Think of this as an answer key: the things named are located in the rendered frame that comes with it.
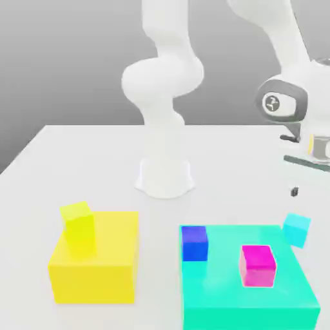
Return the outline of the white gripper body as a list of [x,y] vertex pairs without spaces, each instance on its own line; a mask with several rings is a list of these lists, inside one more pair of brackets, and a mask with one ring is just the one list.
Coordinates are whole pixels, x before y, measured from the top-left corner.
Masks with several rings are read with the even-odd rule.
[[330,182],[330,165],[284,155],[282,176],[297,182]]

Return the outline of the small cyan cube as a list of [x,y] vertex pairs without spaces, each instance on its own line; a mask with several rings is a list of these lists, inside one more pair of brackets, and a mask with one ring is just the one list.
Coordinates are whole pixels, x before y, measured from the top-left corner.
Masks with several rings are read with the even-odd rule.
[[288,213],[282,226],[287,243],[302,249],[306,243],[310,224],[311,219],[309,217]]

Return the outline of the small magenta cube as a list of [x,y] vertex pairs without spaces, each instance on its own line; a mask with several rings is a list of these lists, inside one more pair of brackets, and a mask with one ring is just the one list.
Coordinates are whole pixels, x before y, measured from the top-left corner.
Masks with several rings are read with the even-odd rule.
[[244,287],[273,287],[277,262],[269,245],[242,245],[239,271]]

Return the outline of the small blue cube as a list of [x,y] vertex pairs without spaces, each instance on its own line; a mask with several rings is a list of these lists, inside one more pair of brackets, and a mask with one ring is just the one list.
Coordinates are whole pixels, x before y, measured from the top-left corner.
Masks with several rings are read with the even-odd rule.
[[208,234],[205,226],[182,226],[182,260],[205,262],[208,260]]

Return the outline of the small yellow cube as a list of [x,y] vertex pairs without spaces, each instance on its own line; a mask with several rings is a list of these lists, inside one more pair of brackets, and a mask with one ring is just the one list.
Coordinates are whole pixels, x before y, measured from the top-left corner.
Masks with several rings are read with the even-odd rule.
[[96,254],[95,217],[86,201],[60,207],[64,240],[74,258]]

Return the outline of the large teal box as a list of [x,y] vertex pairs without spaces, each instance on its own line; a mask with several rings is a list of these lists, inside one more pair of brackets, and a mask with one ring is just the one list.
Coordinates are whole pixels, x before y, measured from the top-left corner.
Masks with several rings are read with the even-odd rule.
[[[208,225],[207,261],[180,261],[182,330],[315,330],[320,304],[278,225]],[[245,287],[243,245],[269,246],[273,287]]]

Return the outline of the large yellow box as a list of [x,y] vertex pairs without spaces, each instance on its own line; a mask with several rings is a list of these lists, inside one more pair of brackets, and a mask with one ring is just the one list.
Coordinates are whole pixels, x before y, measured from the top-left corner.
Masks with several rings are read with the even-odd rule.
[[58,304],[132,304],[139,260],[139,214],[94,212],[95,234],[84,242],[61,234],[48,263]]

